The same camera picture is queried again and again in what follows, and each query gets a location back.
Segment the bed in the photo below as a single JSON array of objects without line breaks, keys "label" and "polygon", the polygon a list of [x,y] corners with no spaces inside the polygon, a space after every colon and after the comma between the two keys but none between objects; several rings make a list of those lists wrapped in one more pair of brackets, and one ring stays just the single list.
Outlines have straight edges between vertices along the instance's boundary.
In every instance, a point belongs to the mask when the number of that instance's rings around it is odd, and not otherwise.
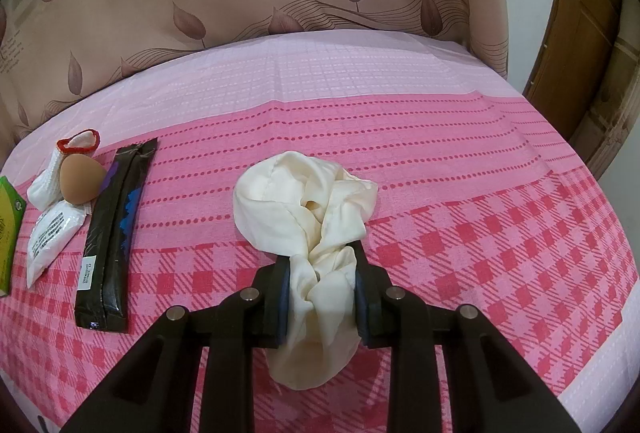
[{"label": "bed", "polygon": [[[15,147],[2,175],[25,195],[52,143],[87,127],[105,166],[127,143],[158,137],[159,148],[134,226],[127,334],[74,324],[88,222],[26,289],[38,214],[26,210],[0,300],[0,377],[49,432],[167,307],[217,304],[271,261],[235,229],[231,192],[285,150],[377,182],[369,260],[429,304],[477,305],[583,432],[601,431],[638,377],[640,284],[612,207],[544,118],[456,43],[334,30],[203,50],[67,108]],[[384,431],[389,361],[360,349],[328,383],[295,392],[257,353],[256,431]]]}]

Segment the makeup sponge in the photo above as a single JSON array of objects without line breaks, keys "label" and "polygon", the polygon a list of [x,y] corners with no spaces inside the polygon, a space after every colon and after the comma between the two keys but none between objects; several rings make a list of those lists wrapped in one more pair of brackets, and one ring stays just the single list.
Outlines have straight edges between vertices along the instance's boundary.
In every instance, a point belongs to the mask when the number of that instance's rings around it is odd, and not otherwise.
[{"label": "makeup sponge", "polygon": [[60,191],[75,206],[93,200],[107,171],[94,159],[81,153],[67,156],[60,166]]}]

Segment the plastic package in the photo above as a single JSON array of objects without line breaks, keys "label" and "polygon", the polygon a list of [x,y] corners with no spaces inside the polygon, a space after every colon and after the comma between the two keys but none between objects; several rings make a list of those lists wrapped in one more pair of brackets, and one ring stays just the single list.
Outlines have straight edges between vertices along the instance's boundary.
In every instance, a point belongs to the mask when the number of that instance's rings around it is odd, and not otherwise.
[{"label": "plastic package", "polygon": [[9,180],[0,177],[0,297],[9,294],[15,242],[26,205]]},{"label": "plastic package", "polygon": [[87,232],[76,292],[76,325],[125,332],[133,221],[158,139],[119,148]]},{"label": "plastic package", "polygon": [[27,245],[27,288],[31,288],[91,214],[91,204],[73,206],[66,200],[45,210],[31,231]]}]

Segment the crumpled fabric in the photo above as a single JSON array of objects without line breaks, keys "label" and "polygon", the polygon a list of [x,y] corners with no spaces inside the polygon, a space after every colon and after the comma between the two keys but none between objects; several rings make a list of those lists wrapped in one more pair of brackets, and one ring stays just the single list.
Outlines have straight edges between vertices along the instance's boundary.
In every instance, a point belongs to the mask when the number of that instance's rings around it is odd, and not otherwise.
[{"label": "crumpled fabric", "polygon": [[355,353],[356,257],[345,244],[367,234],[377,196],[374,182],[296,151],[259,162],[238,179],[236,227],[256,249],[290,257],[286,340],[266,350],[276,382],[320,386]]},{"label": "crumpled fabric", "polygon": [[62,200],[60,191],[60,166],[66,156],[73,153],[92,155],[100,145],[100,134],[95,129],[87,129],[56,142],[49,165],[38,175],[27,189],[27,198],[37,210],[45,210]]}]

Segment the white sock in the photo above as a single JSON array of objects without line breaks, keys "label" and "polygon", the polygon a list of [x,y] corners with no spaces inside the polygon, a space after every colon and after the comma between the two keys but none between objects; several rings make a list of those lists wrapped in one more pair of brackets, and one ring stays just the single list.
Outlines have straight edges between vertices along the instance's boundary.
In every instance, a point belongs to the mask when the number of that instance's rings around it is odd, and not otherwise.
[{"label": "white sock", "polygon": [[27,198],[38,210],[45,210],[51,204],[62,200],[60,191],[60,166],[67,155],[82,153],[91,155],[100,145],[100,134],[95,129],[87,129],[73,137],[56,143],[47,168],[38,175],[27,189]]}]

